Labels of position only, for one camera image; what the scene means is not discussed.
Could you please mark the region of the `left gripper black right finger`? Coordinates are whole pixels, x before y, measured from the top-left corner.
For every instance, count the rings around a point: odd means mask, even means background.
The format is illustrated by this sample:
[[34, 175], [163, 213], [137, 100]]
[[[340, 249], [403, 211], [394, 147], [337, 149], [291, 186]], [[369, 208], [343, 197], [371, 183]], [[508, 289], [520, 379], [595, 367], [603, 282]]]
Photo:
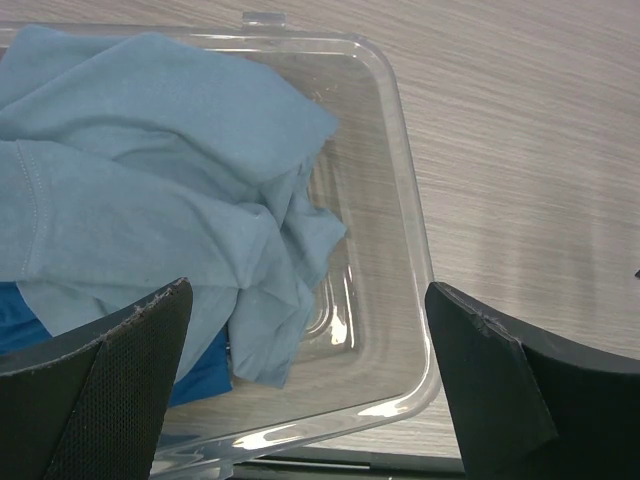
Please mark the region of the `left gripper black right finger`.
[[442, 282], [425, 308], [467, 478], [638, 478], [638, 360]]

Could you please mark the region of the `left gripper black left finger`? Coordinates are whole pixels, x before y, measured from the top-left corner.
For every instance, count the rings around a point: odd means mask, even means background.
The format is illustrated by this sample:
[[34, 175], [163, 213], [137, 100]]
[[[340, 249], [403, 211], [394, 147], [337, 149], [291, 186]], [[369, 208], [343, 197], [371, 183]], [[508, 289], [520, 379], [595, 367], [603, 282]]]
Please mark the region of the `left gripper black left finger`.
[[2, 478], [148, 478], [192, 302], [180, 278], [2, 356]]

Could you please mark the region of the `grey-blue t-shirt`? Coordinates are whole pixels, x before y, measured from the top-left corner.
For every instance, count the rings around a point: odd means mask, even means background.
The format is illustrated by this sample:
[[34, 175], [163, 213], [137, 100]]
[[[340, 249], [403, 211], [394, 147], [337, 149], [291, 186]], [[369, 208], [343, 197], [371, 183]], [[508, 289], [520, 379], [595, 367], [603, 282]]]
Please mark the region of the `grey-blue t-shirt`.
[[157, 33], [20, 30], [1, 60], [1, 279], [53, 336], [178, 279], [178, 372], [221, 331], [282, 387], [345, 228], [309, 199], [337, 118], [269, 66]]

